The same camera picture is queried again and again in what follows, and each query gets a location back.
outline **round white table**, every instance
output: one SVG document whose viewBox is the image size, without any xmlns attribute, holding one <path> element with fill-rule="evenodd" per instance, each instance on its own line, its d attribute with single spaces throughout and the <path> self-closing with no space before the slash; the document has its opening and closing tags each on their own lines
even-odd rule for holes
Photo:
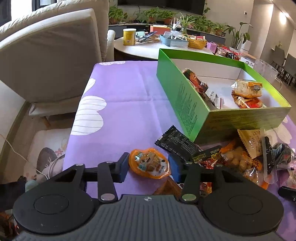
<svg viewBox="0 0 296 241">
<path fill-rule="evenodd" d="M 116 39 L 114 41 L 114 48 L 120 52 L 123 52 L 125 54 L 138 56 L 141 58 L 148 58 L 148 59 L 158 59 L 158 53 L 159 49 L 177 49 L 177 50 L 187 50 L 187 51 L 193 51 L 193 52 L 199 52 L 199 53 L 207 53 L 207 54 L 213 54 L 209 49 L 203 48 L 203 49 L 193 49 L 193 48 L 177 48 L 177 47 L 168 47 L 164 45 L 162 42 L 158 43 L 146 43 L 146 44 L 140 44 L 136 43 L 135 46 L 124 46 L 123 45 L 123 37 Z"/>
</svg>

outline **round black pad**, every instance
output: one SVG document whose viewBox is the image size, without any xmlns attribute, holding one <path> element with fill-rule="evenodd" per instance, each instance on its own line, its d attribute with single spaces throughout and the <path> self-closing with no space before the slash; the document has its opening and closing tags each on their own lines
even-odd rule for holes
<svg viewBox="0 0 296 241">
<path fill-rule="evenodd" d="M 280 200 L 252 183 L 227 183 L 205 198 L 202 210 L 215 226 L 241 236 L 276 230 L 284 214 Z"/>
<path fill-rule="evenodd" d="M 71 183 L 47 181 L 13 206 L 18 224 L 36 234 L 61 234 L 82 226 L 94 212 L 92 198 Z"/>
<path fill-rule="evenodd" d="M 61 195 L 45 195 L 35 201 L 35 209 L 43 214 L 57 214 L 69 206 L 69 200 Z"/>
</svg>

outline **yellow can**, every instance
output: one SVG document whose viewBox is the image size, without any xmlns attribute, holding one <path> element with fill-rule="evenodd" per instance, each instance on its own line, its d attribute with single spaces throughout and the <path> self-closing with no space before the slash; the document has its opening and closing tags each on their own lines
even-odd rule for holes
<svg viewBox="0 0 296 241">
<path fill-rule="evenodd" d="M 134 46 L 136 44 L 136 29 L 126 28 L 123 30 L 123 45 Z"/>
</svg>

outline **television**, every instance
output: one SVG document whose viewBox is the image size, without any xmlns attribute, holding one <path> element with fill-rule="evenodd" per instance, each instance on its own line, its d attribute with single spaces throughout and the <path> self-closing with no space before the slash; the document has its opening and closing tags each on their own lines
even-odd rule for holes
<svg viewBox="0 0 296 241">
<path fill-rule="evenodd" d="M 118 0 L 118 5 L 172 8 L 202 15 L 205 6 L 205 0 Z"/>
</svg>

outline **green box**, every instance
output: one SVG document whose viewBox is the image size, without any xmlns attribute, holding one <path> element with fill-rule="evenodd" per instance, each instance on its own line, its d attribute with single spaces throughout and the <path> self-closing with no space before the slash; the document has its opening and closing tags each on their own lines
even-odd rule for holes
<svg viewBox="0 0 296 241">
<path fill-rule="evenodd" d="M 191 69 L 218 95 L 229 92 L 231 100 L 229 97 L 225 99 L 226 109 L 210 110 L 182 74 L 185 68 Z M 184 134 L 199 144 L 226 140 L 237 129 L 276 128 L 291 109 L 283 96 L 255 70 L 243 62 L 225 57 L 184 50 L 160 49 L 157 77 Z M 239 109 L 231 97 L 231 85 L 236 79 L 261 82 L 263 95 L 260 99 L 267 108 Z"/>
</svg>

